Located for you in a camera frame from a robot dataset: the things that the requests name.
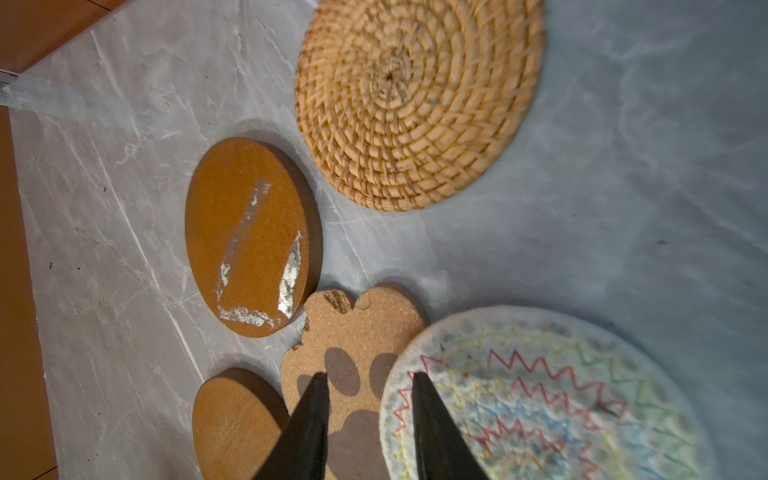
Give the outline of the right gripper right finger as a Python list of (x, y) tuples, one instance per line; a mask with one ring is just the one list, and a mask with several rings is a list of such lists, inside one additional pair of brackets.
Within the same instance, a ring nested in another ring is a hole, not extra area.
[(419, 479), (488, 480), (425, 372), (414, 375), (411, 404)]

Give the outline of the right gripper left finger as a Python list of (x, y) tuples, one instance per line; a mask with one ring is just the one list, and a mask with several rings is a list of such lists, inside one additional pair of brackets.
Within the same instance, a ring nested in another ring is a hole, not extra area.
[(325, 372), (315, 373), (254, 480), (323, 480), (328, 455), (330, 394)]

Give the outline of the matte brown wooden coaster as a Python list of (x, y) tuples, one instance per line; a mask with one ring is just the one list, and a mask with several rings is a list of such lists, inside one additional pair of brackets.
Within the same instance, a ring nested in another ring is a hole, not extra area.
[(192, 414), (202, 476), (254, 478), (288, 419), (283, 398), (258, 374), (229, 368), (210, 378), (198, 390)]

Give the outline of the white rainbow stitched coaster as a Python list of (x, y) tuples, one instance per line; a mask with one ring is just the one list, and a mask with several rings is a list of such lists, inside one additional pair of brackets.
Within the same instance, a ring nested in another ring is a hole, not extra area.
[(532, 307), (446, 317), (399, 355), (379, 417), (393, 479), (417, 475), (411, 388), (427, 374), (491, 479), (716, 479), (711, 441), (646, 354), (584, 320)]

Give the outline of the cork paw print coaster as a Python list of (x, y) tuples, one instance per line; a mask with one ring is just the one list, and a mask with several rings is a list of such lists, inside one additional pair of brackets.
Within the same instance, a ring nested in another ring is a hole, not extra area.
[(339, 289), (317, 291), (304, 304), (305, 326), (284, 355), (280, 382), (289, 410), (311, 377), (328, 377), (329, 479), (386, 479), (379, 439), (384, 387), (405, 347), (427, 322), (416, 298), (396, 284), (376, 286), (357, 299)]

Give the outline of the glossy dark wooden coaster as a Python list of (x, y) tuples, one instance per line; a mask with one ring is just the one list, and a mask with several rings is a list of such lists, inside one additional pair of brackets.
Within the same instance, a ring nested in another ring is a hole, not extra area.
[(319, 282), (319, 210), (300, 168), (276, 146), (232, 137), (197, 165), (185, 241), (203, 300), (233, 332), (263, 338), (287, 326)]

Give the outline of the woven rattan round coaster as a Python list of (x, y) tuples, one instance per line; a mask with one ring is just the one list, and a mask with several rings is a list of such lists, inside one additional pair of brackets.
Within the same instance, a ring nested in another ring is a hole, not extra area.
[(298, 58), (298, 127), (348, 199), (435, 204), (513, 140), (545, 39), (541, 1), (321, 1)]

